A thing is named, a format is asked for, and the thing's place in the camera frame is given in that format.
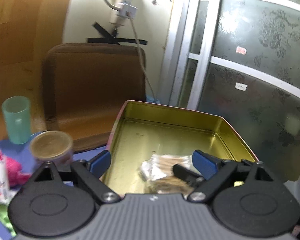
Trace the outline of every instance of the wooden wall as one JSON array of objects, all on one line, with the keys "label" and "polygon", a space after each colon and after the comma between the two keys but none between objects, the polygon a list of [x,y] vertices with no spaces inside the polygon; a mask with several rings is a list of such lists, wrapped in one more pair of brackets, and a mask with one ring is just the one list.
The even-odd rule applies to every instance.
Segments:
[{"label": "wooden wall", "polygon": [[15,95],[31,100],[32,130],[45,130],[41,61],[62,43],[69,0],[0,0],[0,139],[6,137],[2,102]]}]

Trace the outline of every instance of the jar lid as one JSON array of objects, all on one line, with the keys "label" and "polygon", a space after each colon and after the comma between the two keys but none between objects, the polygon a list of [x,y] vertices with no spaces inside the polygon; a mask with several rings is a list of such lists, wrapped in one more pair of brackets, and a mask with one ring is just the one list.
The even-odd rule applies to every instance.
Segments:
[{"label": "jar lid", "polygon": [[30,143],[31,154],[40,160],[55,159],[72,149],[69,134],[61,131],[47,131],[37,135]]}]

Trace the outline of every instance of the pink cloth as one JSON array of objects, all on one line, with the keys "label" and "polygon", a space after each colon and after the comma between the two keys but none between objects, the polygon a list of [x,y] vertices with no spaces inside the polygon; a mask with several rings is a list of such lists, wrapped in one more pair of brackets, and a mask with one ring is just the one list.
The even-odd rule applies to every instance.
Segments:
[{"label": "pink cloth", "polygon": [[31,174],[23,173],[21,164],[16,160],[5,156],[0,150],[0,161],[4,159],[6,161],[6,168],[8,172],[10,187],[25,184],[28,181],[28,179],[31,177]]}]

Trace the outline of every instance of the chair backrest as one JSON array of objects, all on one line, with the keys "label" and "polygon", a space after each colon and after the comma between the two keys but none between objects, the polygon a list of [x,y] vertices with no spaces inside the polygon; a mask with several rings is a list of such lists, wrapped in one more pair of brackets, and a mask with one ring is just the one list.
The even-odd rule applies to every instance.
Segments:
[{"label": "chair backrest", "polygon": [[123,103],[146,99],[137,48],[91,43],[53,47],[42,65],[42,96],[47,129],[69,133],[74,151],[106,144]]}]

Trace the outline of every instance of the translucent green cup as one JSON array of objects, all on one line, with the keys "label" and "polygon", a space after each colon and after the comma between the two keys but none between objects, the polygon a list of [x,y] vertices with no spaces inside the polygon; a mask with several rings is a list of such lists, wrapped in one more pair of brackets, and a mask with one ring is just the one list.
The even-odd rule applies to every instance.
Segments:
[{"label": "translucent green cup", "polygon": [[26,143],[30,136],[30,100],[15,96],[1,106],[9,140],[14,144]]}]

